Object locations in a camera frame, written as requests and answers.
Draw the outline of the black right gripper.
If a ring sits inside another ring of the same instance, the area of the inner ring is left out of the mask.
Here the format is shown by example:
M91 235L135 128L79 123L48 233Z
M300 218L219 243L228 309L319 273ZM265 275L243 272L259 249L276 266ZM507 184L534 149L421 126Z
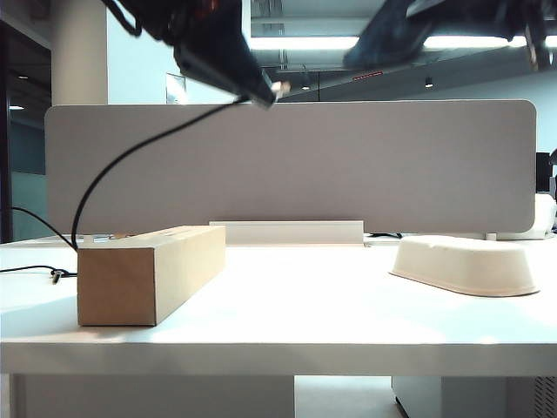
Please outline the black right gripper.
M445 26L512 40L522 35L535 71L553 64L547 37L556 29L555 1L412 1L406 9L410 26Z

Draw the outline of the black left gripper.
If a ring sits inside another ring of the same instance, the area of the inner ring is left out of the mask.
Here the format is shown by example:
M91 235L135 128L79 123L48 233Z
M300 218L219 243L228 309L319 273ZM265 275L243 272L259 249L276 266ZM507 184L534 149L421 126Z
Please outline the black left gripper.
M145 30L173 49L180 73L249 98L265 108L276 101L242 36L240 1L147 1Z

